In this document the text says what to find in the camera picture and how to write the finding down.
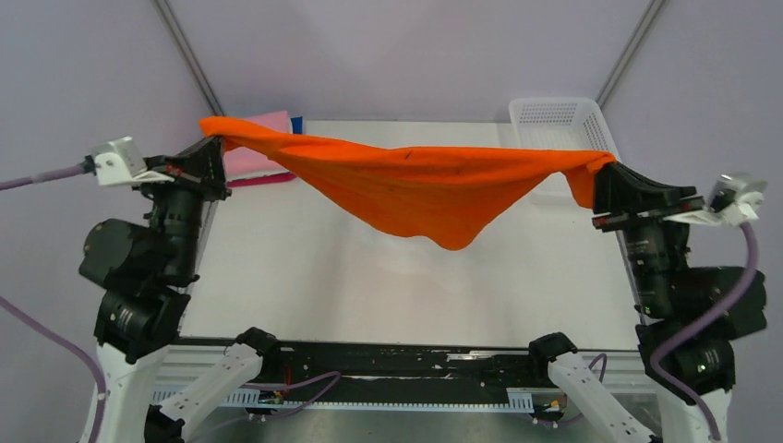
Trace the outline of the orange t shirt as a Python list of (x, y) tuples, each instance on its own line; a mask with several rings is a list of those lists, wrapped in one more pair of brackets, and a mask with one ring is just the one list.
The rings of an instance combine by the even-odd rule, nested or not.
[(337, 138), (286, 134), (246, 120), (199, 122), (226, 151), (245, 147), (279, 163), (340, 208), (399, 237), (424, 236), (448, 250), (470, 245), (502, 212), (553, 174), (575, 203), (594, 205), (595, 179), (616, 157), (599, 150), (412, 146), (383, 149)]

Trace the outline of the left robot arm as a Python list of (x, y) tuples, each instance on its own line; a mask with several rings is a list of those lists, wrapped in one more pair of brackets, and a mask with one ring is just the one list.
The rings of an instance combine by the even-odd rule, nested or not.
[(143, 224), (108, 219), (83, 245), (79, 274), (104, 291), (94, 336), (100, 375), (86, 442), (185, 442), (230, 394), (283, 369), (278, 340), (251, 328), (222, 359), (161, 403), (152, 400), (179, 336), (197, 281), (204, 210), (231, 194), (223, 144), (204, 138), (173, 156), (144, 157), (130, 137), (104, 142), (87, 158), (101, 186), (129, 186), (151, 202)]

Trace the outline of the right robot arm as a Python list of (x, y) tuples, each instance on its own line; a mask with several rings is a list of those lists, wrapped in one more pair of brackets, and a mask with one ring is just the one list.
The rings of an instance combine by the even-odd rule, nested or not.
[[(765, 276), (753, 229), (767, 183), (722, 174), (708, 197), (691, 186), (664, 185), (618, 163), (595, 176), (593, 225), (618, 234), (632, 275), (638, 351), (653, 381), (661, 417), (641, 425), (555, 332), (529, 344), (529, 377), (561, 389), (609, 442), (724, 442), (736, 382), (732, 343), (766, 327)], [(736, 227), (747, 248), (741, 267), (692, 267), (694, 225)]]

